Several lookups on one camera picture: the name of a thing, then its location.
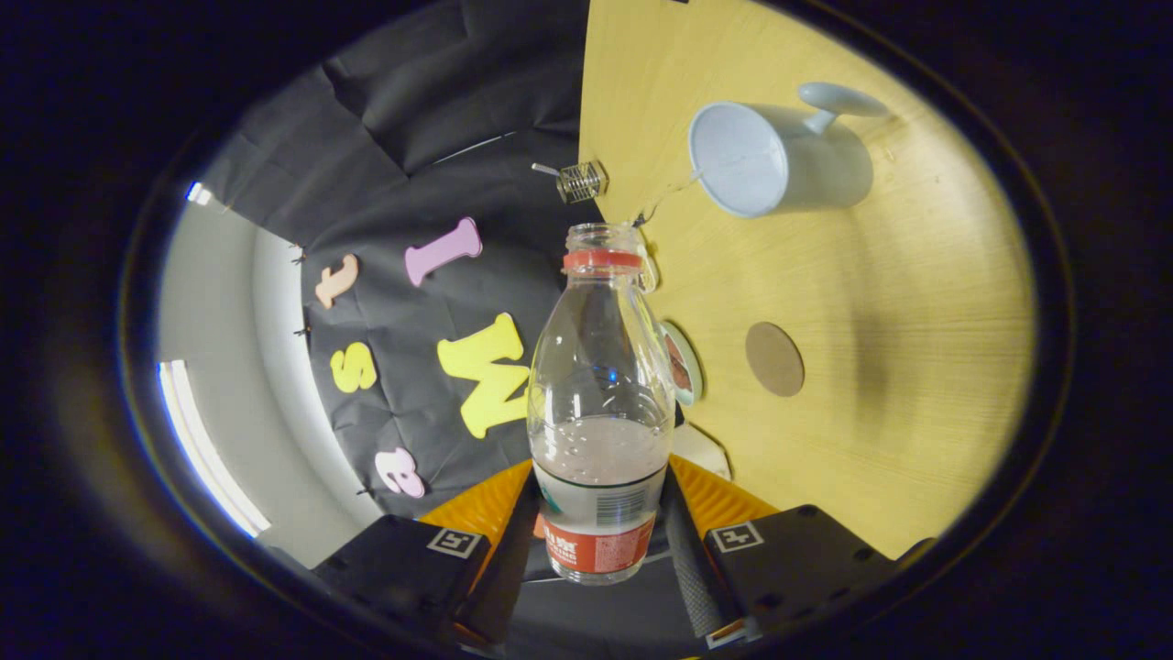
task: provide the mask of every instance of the wooden table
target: wooden table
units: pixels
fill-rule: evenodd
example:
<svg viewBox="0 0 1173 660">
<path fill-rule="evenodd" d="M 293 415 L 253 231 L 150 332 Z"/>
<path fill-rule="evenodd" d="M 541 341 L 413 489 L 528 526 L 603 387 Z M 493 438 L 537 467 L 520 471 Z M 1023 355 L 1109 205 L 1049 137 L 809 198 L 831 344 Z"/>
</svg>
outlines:
<svg viewBox="0 0 1173 660">
<path fill-rule="evenodd" d="M 707 393 L 685 413 L 726 448 L 735 483 L 781 509 L 816 504 L 893 557 L 941 535 L 978 494 L 1032 373 L 1031 270 L 982 158 L 896 79 L 772 8 L 594 0 L 579 159 L 610 175 L 604 217 L 629 219 L 687 177 L 697 109 L 804 108 L 808 81 L 893 111 L 840 118 L 872 155 L 868 198 L 740 219 L 689 186 L 644 227 L 662 274 L 649 301 L 692 341 Z M 794 397 L 750 370 L 745 336 L 759 320 L 802 354 Z"/>
</svg>

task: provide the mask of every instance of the clear plastic bottle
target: clear plastic bottle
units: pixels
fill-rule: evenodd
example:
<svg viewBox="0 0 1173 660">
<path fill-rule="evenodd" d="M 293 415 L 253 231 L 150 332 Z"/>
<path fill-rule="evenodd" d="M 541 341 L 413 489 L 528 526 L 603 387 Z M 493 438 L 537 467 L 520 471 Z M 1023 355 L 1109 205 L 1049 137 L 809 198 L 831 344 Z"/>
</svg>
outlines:
<svg viewBox="0 0 1173 660">
<path fill-rule="evenodd" d="M 534 353 L 528 431 L 550 564 L 583 585 L 639 571 L 667 469 L 676 399 L 637 286 L 637 229 L 570 227 L 568 275 Z"/>
</svg>

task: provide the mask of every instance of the round coaster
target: round coaster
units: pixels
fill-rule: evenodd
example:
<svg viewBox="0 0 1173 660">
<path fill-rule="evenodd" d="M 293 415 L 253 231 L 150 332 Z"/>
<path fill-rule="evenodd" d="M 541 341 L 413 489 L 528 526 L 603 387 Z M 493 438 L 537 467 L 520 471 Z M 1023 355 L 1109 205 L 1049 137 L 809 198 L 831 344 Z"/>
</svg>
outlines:
<svg viewBox="0 0 1173 660">
<path fill-rule="evenodd" d="M 772 394 L 793 397 L 802 389 L 806 372 L 791 338 L 773 322 L 755 322 L 745 336 L 745 359 L 753 375 Z"/>
<path fill-rule="evenodd" d="M 692 346 L 680 333 L 680 328 L 669 321 L 660 322 L 660 334 L 667 348 L 667 358 L 672 363 L 672 383 L 676 386 L 676 401 L 682 406 L 692 406 L 705 395 L 705 381 L 700 375 L 700 363 Z"/>
</svg>

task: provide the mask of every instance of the red bottle ring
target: red bottle ring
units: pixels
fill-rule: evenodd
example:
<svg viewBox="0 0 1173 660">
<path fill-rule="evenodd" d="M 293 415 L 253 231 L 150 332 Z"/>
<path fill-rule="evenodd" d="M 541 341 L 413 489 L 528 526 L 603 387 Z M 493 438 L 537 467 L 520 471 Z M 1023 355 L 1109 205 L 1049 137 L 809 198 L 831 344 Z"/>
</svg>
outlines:
<svg viewBox="0 0 1173 660">
<path fill-rule="evenodd" d="M 617 265 L 622 267 L 639 267 L 643 258 L 639 254 L 623 252 L 619 250 L 578 250 L 562 257 L 562 265 L 567 270 L 577 270 L 592 265 Z"/>
</svg>

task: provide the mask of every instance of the foam letter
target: foam letter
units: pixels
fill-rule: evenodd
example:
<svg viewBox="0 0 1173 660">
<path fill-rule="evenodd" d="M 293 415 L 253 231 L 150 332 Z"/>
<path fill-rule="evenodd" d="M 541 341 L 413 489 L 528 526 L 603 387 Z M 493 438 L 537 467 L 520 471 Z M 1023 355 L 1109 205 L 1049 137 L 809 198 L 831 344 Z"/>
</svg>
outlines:
<svg viewBox="0 0 1173 660">
<path fill-rule="evenodd" d="M 354 254 L 343 257 L 343 268 L 331 272 L 328 267 L 321 270 L 321 281 L 313 287 L 313 293 L 321 300 L 323 306 L 330 308 L 334 306 L 334 298 L 341 295 L 359 278 L 359 259 Z"/>
<path fill-rule="evenodd" d="M 493 365 L 493 361 L 503 358 L 521 359 L 521 338 L 511 315 L 499 313 L 493 325 L 463 340 L 441 340 L 436 345 L 436 354 L 445 374 L 479 382 L 465 406 L 460 407 L 460 416 L 473 437 L 484 440 L 489 427 L 526 417 L 524 392 L 513 400 L 509 395 L 529 379 L 529 368 Z"/>
<path fill-rule="evenodd" d="M 423 497 L 423 482 L 415 474 L 415 460 L 404 448 L 374 455 L 374 469 L 391 492 Z"/>
<path fill-rule="evenodd" d="M 371 349 L 362 342 L 346 347 L 345 355 L 343 352 L 334 352 L 330 358 L 330 370 L 334 374 L 334 386 L 347 395 L 358 392 L 359 388 L 369 389 L 379 379 L 374 370 Z"/>
<path fill-rule="evenodd" d="M 419 286 L 423 277 L 441 265 L 460 257 L 475 257 L 481 253 L 481 236 L 476 232 L 473 218 L 465 217 L 456 223 L 456 229 L 432 240 L 422 247 L 407 247 L 404 263 L 407 265 L 407 277 Z"/>
</svg>

